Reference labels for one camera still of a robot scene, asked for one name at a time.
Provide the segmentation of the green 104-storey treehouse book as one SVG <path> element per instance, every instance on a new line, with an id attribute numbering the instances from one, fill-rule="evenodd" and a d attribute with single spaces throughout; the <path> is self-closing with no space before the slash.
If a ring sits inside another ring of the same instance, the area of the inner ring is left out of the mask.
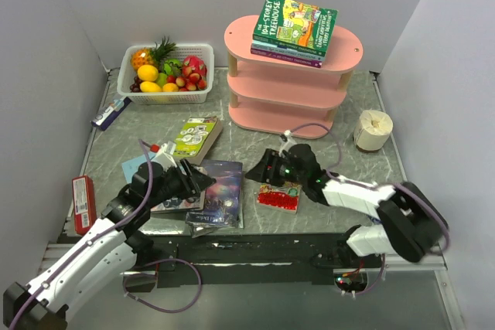
<path id="1" fill-rule="evenodd" d="M 324 57 L 338 11 L 294 0 L 265 0 L 253 40 Z"/>

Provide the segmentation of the dark purple book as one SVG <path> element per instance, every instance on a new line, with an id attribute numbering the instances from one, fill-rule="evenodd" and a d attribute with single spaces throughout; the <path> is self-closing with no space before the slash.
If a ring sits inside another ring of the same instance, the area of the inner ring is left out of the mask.
<path id="1" fill-rule="evenodd" d="M 241 211 L 241 162 L 204 159 L 201 166 L 216 182 L 206 189 L 203 209 L 186 214 L 190 226 L 235 228 Z"/>

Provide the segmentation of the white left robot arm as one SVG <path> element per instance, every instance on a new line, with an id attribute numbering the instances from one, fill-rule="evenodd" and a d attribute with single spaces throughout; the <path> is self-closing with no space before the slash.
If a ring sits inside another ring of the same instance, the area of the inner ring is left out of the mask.
<path id="1" fill-rule="evenodd" d="M 196 199 L 215 179 L 187 160 L 163 168 L 141 164 L 88 232 L 56 263 L 28 284 L 3 294 L 3 323 L 10 329 L 65 329 L 109 281 L 153 260 L 153 242 L 140 228 L 161 202 Z"/>

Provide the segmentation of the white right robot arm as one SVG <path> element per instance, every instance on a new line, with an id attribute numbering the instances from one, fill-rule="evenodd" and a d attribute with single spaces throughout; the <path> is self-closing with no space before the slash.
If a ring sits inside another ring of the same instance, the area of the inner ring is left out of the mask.
<path id="1" fill-rule="evenodd" d="M 448 223 L 415 184 L 378 185 L 349 179 L 323 169 L 306 144 L 278 151 L 266 149 L 246 177 L 275 186 L 295 182 L 313 202 L 375 219 L 373 226 L 357 226 L 346 232 L 338 258 L 347 267 L 357 266 L 372 254 L 396 253 L 418 263 L 440 240 L 449 240 Z"/>

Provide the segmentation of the light blue 143-storey treehouse book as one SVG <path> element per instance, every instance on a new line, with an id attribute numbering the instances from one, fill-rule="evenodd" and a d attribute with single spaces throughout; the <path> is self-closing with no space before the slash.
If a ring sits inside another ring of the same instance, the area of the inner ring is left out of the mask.
<path id="1" fill-rule="evenodd" d="M 276 46 L 275 44 L 264 43 L 256 40 L 252 41 L 251 48 L 259 49 L 269 53 L 277 53 L 285 56 L 301 58 L 305 60 L 316 60 L 319 62 L 323 62 L 326 58 L 324 56 L 317 56 L 311 53 L 301 52 L 296 49 L 288 48 L 285 46 Z"/>

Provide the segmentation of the purple 117-storey treehouse book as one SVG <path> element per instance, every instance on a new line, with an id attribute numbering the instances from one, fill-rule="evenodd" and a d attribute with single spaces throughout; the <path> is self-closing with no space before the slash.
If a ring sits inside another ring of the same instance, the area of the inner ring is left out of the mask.
<path id="1" fill-rule="evenodd" d="M 254 55 L 263 56 L 263 57 L 276 59 L 276 60 L 281 60 L 281 61 L 285 61 L 288 63 L 296 63 L 296 64 L 303 65 L 303 66 L 321 68 L 322 64 L 323 64 L 322 61 L 318 61 L 318 60 L 307 60 L 307 59 L 298 58 L 298 57 L 294 57 L 294 56 L 286 56 L 286 55 L 281 54 L 281 53 L 269 52 L 269 51 L 265 51 L 262 49 L 251 48 L 250 51 Z"/>

